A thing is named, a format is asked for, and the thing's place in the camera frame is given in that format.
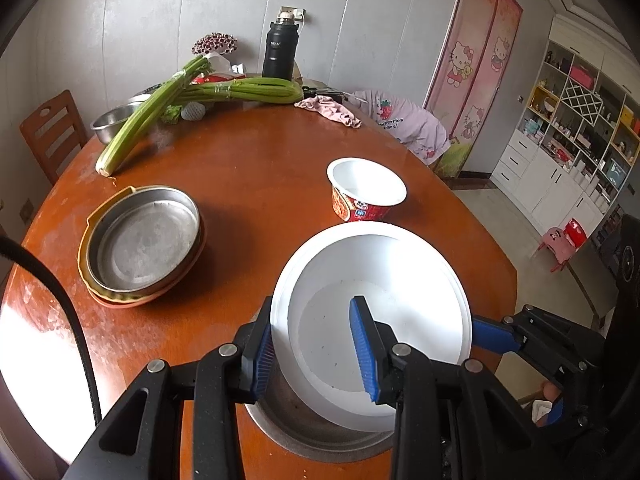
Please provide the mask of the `person's hand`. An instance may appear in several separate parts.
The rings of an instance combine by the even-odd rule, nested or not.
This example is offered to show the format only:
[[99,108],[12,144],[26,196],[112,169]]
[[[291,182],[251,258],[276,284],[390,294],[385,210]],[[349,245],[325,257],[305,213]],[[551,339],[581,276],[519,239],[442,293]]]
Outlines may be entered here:
[[537,427],[547,425],[554,402],[559,399],[562,391],[550,380],[544,380],[540,385],[540,395],[532,403],[532,421]]

